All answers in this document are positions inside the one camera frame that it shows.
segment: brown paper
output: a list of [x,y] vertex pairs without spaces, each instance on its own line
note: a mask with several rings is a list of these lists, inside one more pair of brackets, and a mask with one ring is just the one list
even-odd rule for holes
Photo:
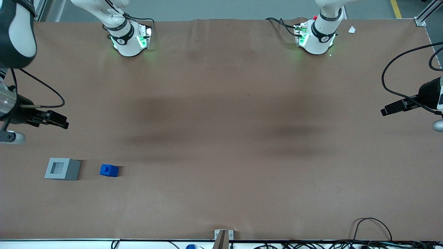
[[[429,44],[426,31],[410,19],[339,31],[313,56],[268,21],[163,22],[151,50],[125,58],[100,23],[36,23],[28,71],[65,97],[70,127],[10,127],[28,140],[0,145],[0,237],[349,239],[375,217],[394,240],[440,240],[439,117],[380,113],[400,99],[384,66]],[[431,54],[400,58],[386,83],[416,94],[440,76]],[[18,80],[34,103],[59,102]],[[78,180],[44,179],[51,157],[81,160]],[[99,175],[103,163],[119,177]],[[365,222],[357,239],[387,237]]]

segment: gray floor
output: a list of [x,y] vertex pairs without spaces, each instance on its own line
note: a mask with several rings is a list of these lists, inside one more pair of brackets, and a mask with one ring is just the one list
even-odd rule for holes
[[[70,0],[50,0],[45,21],[97,22],[90,13],[73,5]],[[403,18],[412,18],[429,3],[421,0],[397,0]],[[318,14],[314,0],[132,0],[123,9],[136,17],[150,17],[157,21],[187,21],[194,19],[265,19],[276,17],[310,18]],[[392,19],[395,14],[390,0],[363,0],[346,6],[349,19]],[[443,41],[443,8],[431,15],[427,22],[433,42]]]

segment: metal bracket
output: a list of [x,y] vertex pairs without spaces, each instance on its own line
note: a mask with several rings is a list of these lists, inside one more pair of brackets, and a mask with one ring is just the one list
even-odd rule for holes
[[[223,229],[214,230],[214,240],[217,239],[217,236],[218,236],[218,233],[220,232],[220,230],[223,230]],[[229,240],[234,240],[234,230],[228,230],[228,234],[229,234]]]
[[423,26],[426,26],[426,22],[425,22],[425,21],[423,21],[423,22],[419,22],[419,21],[418,21],[418,17],[416,17],[416,16],[414,16],[414,22],[416,23],[416,26],[417,26],[417,27],[423,27]]
[[414,17],[414,21],[417,25],[417,27],[426,26],[426,23],[424,22],[428,16],[432,13],[434,13],[436,10],[438,10],[443,5],[443,0],[432,0],[418,16]]

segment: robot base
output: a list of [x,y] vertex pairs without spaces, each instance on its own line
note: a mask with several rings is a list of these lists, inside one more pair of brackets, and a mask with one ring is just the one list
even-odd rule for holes
[[302,37],[295,37],[295,43],[298,47],[302,47],[306,52],[310,54],[323,54],[325,53],[334,41],[335,35],[329,39],[328,42],[322,43],[317,37],[312,34],[312,24],[314,20],[308,20],[305,23],[301,23],[299,26],[294,27],[295,34]]

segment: gray box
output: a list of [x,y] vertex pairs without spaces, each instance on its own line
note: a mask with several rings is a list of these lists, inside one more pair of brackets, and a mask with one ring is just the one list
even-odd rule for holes
[[55,180],[77,180],[80,161],[70,158],[50,158],[45,178]]

